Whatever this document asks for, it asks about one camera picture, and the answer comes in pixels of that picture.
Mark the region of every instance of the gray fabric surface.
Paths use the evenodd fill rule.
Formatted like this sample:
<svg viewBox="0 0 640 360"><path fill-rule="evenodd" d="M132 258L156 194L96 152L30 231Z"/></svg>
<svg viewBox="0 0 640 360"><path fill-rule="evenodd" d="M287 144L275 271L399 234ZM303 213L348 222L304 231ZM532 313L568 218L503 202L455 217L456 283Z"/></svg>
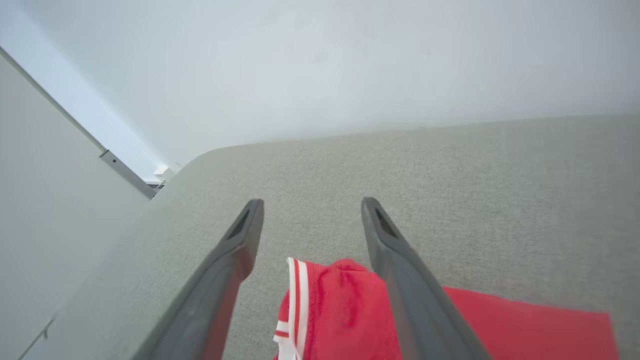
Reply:
<svg viewBox="0 0 640 360"><path fill-rule="evenodd" d="M287 256L369 266L376 197L441 284L611 314L640 357L640 119L501 122L220 149L151 202L61 312L52 358L128 359L248 199L266 217L226 359L269 359Z"/></svg>

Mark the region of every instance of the red towel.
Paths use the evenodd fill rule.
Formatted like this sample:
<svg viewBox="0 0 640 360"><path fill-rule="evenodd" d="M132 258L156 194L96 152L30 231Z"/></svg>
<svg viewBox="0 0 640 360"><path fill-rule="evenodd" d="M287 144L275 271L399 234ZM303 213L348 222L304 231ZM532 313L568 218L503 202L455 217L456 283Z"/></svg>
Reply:
<svg viewBox="0 0 640 360"><path fill-rule="evenodd" d="M288 262L275 360L402 358L387 287L376 274L350 259ZM618 358L607 314L445 291L494 360Z"/></svg>

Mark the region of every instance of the red cloth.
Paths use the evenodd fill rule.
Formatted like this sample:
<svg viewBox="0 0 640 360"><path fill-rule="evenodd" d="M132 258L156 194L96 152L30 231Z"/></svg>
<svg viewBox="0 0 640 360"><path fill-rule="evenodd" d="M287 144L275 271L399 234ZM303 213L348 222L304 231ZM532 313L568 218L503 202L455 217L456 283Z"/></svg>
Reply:
<svg viewBox="0 0 640 360"><path fill-rule="evenodd" d="M387 287L376 274L350 259L288 262L275 360L402 358ZM494 360L618 358L607 314L445 291Z"/></svg>

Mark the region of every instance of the white stripe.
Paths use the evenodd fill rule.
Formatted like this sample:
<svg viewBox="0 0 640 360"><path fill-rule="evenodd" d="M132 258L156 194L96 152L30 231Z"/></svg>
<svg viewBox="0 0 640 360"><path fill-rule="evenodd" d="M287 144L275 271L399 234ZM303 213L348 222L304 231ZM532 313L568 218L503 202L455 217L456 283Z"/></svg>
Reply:
<svg viewBox="0 0 640 360"><path fill-rule="evenodd" d="M307 322L309 319L309 276L307 273L307 264L304 261L298 261L300 275L300 320L298 323L298 354L302 360L305 353L305 342L307 340Z"/></svg>
<svg viewBox="0 0 640 360"><path fill-rule="evenodd" d="M276 326L276 331L289 332L289 323L278 320L278 325Z"/></svg>
<svg viewBox="0 0 640 360"><path fill-rule="evenodd" d="M289 263L289 339L294 352L297 352L293 346L293 339L296 334L294 330L296 325L296 263L293 258L287 258L287 262Z"/></svg>

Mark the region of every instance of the gray sofa cushion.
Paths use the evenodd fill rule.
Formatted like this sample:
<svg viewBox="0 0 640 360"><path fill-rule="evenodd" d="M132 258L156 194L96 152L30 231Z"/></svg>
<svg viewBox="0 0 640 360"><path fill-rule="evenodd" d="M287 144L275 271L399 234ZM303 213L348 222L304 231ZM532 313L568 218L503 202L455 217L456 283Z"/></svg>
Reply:
<svg viewBox="0 0 640 360"><path fill-rule="evenodd" d="M267 359L287 256L369 265L376 197L441 284L611 314L640 356L640 119L527 120L265 143L193 160L54 322L52 358L128 359L251 198L266 217L227 359Z"/></svg>

